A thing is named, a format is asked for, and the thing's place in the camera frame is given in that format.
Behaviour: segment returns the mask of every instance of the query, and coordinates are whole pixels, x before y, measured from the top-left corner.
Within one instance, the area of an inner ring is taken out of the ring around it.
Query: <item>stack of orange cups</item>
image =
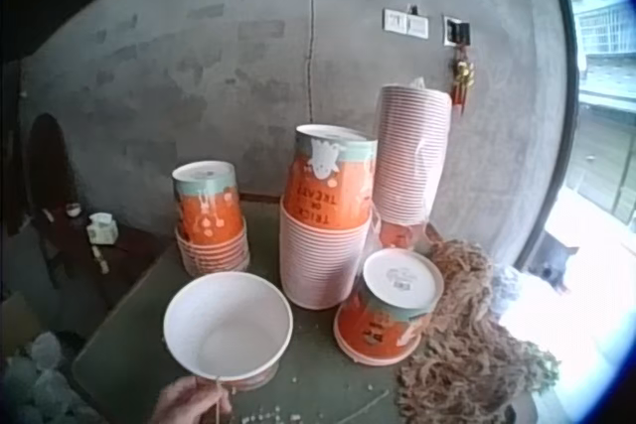
[[[399,248],[370,255],[356,290],[336,314],[338,346],[362,364],[400,362],[419,345],[443,290],[441,273],[421,255]]]
[[[175,235],[186,271],[246,270],[247,230],[234,166],[201,161],[177,168],[172,178],[180,216]]]
[[[347,298],[372,214],[377,141],[327,125],[296,128],[280,212],[280,275],[287,298],[310,310]]]

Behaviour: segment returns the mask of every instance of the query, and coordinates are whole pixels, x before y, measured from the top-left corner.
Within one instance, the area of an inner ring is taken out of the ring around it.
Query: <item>wall socket plate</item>
[[[383,28],[386,32],[395,32],[419,39],[428,38],[428,18],[406,14],[398,10],[384,10]]]
[[[395,32],[397,34],[406,35],[406,14],[398,10],[385,9],[383,28],[386,32]]]
[[[419,15],[406,16],[406,34],[419,39],[428,38],[428,18]]]

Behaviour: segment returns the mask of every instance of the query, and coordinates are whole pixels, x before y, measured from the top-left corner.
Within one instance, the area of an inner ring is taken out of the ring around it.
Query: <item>green table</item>
[[[251,252],[249,271],[279,285],[278,205],[243,204]],[[176,245],[117,305],[95,332],[73,366],[74,379],[112,424],[146,422],[159,391],[186,371],[162,341],[163,315],[173,295],[190,277]],[[332,334],[335,309],[309,312],[292,305],[294,332],[276,377],[255,391],[233,398],[234,422],[280,408],[280,424],[290,415],[303,424],[335,424],[383,396],[368,413],[347,422],[399,423],[395,406],[396,368],[351,362]]]

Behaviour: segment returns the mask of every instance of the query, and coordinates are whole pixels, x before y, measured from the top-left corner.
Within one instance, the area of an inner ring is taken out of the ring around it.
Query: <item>table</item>
[[[276,285],[278,277],[277,205],[243,204],[251,251],[249,271]],[[186,371],[162,342],[163,315],[172,296],[188,281],[176,245],[117,305],[73,365],[76,383],[112,424],[146,422],[160,389]],[[276,377],[266,386],[233,396],[234,420],[257,420],[280,408],[289,424],[339,423],[379,396],[371,412],[348,422],[400,423],[395,406],[398,366],[367,367],[351,362],[332,334],[336,309],[309,312],[292,305],[294,331]]]
[[[33,226],[38,232],[40,248],[52,284],[57,288],[55,270],[57,266],[64,264],[70,276],[77,272],[86,274],[110,309],[115,301],[110,297],[108,288],[123,285],[128,290],[160,255],[166,243],[149,232],[119,223],[119,235],[115,243],[98,246],[109,267],[108,273],[102,274],[86,233],[88,224],[87,213],[70,218],[66,208],[37,211],[33,217]],[[56,250],[53,256],[49,256],[46,242]]]

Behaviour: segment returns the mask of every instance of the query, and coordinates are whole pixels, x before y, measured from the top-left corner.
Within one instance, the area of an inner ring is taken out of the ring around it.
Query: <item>electrical outlet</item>
[[[405,35],[408,28],[407,15],[404,12],[390,9],[385,9],[384,12],[383,27],[385,31]]]
[[[442,16],[444,27],[444,45],[455,47],[458,44],[470,45],[470,25],[463,20]]]
[[[408,15],[406,33],[420,39],[428,38],[428,19],[418,15]]]

